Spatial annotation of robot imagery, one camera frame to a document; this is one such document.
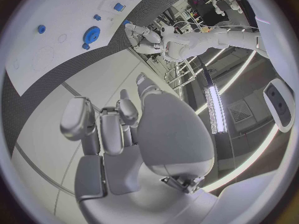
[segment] blue plastic part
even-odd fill
[[[101,30],[97,26],[90,27],[83,36],[83,41],[90,44],[99,38]]]
[[[84,43],[84,44],[82,45],[82,48],[88,51],[89,48],[90,48],[90,46],[89,46],[88,44]]]
[[[102,18],[99,15],[95,14],[94,19],[96,19],[97,21],[100,21]]]
[[[46,27],[44,25],[39,25],[37,30],[39,34],[43,34],[46,31]]]
[[[116,11],[122,11],[124,9],[124,6],[121,5],[120,3],[117,3],[115,6],[114,6],[114,9]]]
[[[123,25],[126,25],[127,23],[131,23],[129,20],[124,20]]]

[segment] blue gear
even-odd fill
[[[99,38],[101,30],[97,26],[90,27],[83,36],[83,41],[90,44]]]

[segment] robotic arm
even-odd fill
[[[191,56],[204,53],[208,48],[218,49],[229,46],[256,50],[260,55],[268,58],[263,41],[259,32],[227,31],[225,28],[216,28],[208,33],[174,33],[172,26],[163,26],[160,42],[155,32],[148,32],[148,28],[126,24],[126,29],[142,34],[146,40],[142,40],[134,49],[138,53],[154,54],[161,53],[167,61],[180,62]]]

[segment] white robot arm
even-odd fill
[[[161,42],[157,42],[156,33],[146,31],[145,36],[142,31],[147,28],[132,24],[126,24],[126,27],[127,25],[134,26],[134,30],[147,39],[142,40],[138,46],[134,47],[138,53],[161,53],[167,61],[180,62],[191,56],[200,55],[210,47],[223,49],[229,46],[256,50],[260,55],[268,58],[259,32],[227,31],[225,28],[216,28],[208,33],[178,34],[174,33],[172,26],[165,25],[161,29],[163,39]]]

